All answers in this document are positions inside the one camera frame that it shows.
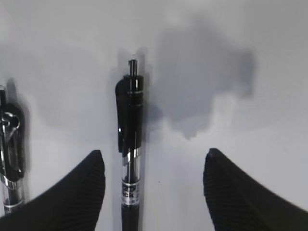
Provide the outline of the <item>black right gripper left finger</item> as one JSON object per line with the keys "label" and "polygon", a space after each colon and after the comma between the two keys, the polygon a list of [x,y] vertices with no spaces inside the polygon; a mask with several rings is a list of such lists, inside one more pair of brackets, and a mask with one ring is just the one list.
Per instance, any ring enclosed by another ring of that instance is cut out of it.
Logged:
{"label": "black right gripper left finger", "polygon": [[105,196],[105,164],[91,151],[64,178],[0,219],[2,231],[93,231]]}

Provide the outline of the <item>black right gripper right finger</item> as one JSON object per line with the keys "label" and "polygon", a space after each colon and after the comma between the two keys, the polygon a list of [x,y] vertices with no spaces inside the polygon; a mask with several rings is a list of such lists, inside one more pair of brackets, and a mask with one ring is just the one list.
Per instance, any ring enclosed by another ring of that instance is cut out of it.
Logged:
{"label": "black right gripper right finger", "polygon": [[216,231],[306,231],[308,212],[275,194],[210,148],[203,171],[205,202]]}

